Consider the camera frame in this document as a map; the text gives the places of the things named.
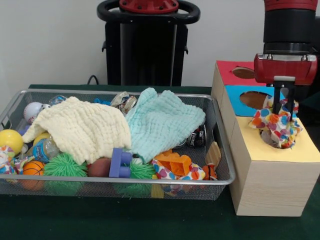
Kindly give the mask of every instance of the round hole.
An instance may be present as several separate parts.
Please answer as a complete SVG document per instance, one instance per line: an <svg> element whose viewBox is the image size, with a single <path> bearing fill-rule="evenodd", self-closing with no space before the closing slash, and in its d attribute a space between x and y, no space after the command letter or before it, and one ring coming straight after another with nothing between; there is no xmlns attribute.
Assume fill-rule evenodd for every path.
<svg viewBox="0 0 320 240"><path fill-rule="evenodd" d="M233 75L240 79L254 79L255 71L248 67L237 66L232 70Z"/></svg>
<svg viewBox="0 0 320 240"><path fill-rule="evenodd" d="M267 96L271 97L264 92L247 91L240 95L240 101L250 108L260 110L263 108Z"/></svg>

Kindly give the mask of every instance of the green table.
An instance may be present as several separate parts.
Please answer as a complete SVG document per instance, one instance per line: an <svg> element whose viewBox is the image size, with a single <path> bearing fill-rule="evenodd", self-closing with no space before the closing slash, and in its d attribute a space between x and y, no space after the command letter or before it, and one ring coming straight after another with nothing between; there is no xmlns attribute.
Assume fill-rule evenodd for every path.
<svg viewBox="0 0 320 240"><path fill-rule="evenodd" d="M140 92L145 87L31 85L38 89ZM209 87L175 87L210 94ZM318 240L320 185L302 217L236 216L229 189L217 201L0 196L2 239Z"/></svg>

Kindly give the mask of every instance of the wire mesh basket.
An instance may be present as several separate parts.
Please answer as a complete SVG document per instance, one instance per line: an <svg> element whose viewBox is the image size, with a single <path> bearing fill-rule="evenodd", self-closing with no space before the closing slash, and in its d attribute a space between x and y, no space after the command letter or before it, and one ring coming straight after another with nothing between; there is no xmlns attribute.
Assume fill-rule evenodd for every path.
<svg viewBox="0 0 320 240"><path fill-rule="evenodd" d="M111 101L118 92L73 91L27 89L18 92L0 115L0 131L24 129L25 107L32 102L47 104L57 95L77 97L81 101L93 103L99 98ZM130 92L137 98L140 93ZM218 103L209 95L176 94L185 104L197 106L206 113L206 144L191 148L187 145L177 149L180 155L188 155L200 167L206 165L207 151L213 141L221 149L222 159L216 168L218 180L163 180L109 177L57 177L33 175L0 174L0 194L39 195L39 196L78 196L78 197L129 197L164 198L190 200L216 200L226 185L235 179L232 155L227 142L225 129Z"/></svg>

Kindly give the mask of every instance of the black handle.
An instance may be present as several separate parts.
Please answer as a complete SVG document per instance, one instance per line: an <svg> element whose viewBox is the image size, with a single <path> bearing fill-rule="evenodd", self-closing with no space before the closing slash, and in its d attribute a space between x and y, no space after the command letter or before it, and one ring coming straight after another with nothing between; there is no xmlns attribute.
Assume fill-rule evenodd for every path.
<svg viewBox="0 0 320 240"><path fill-rule="evenodd" d="M171 24L193 24L200 19L200 9L187 1L178 1L179 9L187 13L140 14L127 11L110 11L119 8L119 0L106 0L97 7L98 17L105 22L122 24L141 23L146 21L167 22Z"/></svg>

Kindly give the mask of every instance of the water bottle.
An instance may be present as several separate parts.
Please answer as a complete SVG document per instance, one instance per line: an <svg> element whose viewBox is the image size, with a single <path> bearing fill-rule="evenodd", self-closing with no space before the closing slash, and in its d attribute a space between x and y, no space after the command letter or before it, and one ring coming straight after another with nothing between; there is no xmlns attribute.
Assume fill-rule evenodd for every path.
<svg viewBox="0 0 320 240"><path fill-rule="evenodd" d="M56 157L59 154L59 148L54 142L52 137L41 139L36 145L29 149L29 151L23 155L25 157L34 157L36 161L47 164L50 159Z"/></svg>

